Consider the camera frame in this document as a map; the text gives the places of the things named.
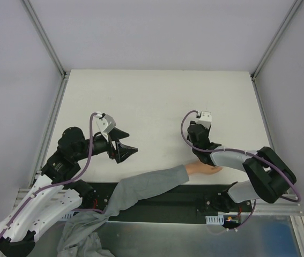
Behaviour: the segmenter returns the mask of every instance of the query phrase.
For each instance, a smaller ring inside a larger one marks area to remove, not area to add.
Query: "white table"
[[[180,122],[194,109],[212,113],[210,139],[214,142],[247,150],[269,145],[248,72],[72,70],[47,158],[68,127],[80,127],[88,138],[90,114],[102,111],[115,119],[117,128],[130,133],[122,143],[139,148],[139,152],[121,164],[107,154],[95,156],[83,180],[118,182],[139,173],[186,164],[197,157],[180,136]],[[216,175],[192,175],[189,183],[245,180],[243,172],[225,168]]]

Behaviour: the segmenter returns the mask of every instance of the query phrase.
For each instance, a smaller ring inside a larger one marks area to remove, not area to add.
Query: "gray fabric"
[[[92,211],[79,213],[66,222],[58,245],[58,257],[114,257],[109,250],[103,250],[100,239],[94,231],[111,216],[117,216],[138,200],[147,199],[189,181],[184,166],[152,171],[122,179],[110,197],[104,214]]]

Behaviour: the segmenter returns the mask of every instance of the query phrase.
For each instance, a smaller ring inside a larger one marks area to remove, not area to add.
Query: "hand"
[[[187,165],[185,165],[186,171],[189,175],[195,174],[195,173],[202,173],[202,174],[215,174],[222,170],[222,167],[213,167],[208,164],[204,164],[200,161],[192,162]]]

